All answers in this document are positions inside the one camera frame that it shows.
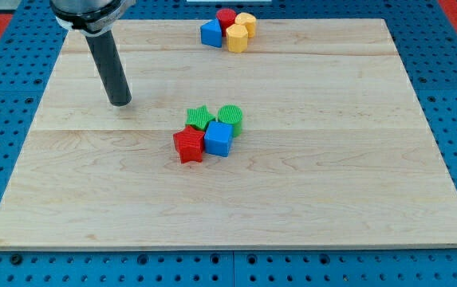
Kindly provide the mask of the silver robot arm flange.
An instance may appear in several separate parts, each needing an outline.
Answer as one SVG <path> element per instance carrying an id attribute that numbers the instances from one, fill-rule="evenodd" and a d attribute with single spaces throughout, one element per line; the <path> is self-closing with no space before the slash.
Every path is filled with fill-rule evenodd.
<path id="1" fill-rule="evenodd" d="M 49 4 L 62 28 L 98 37 L 111 30 L 136 0 L 50 0 Z"/>

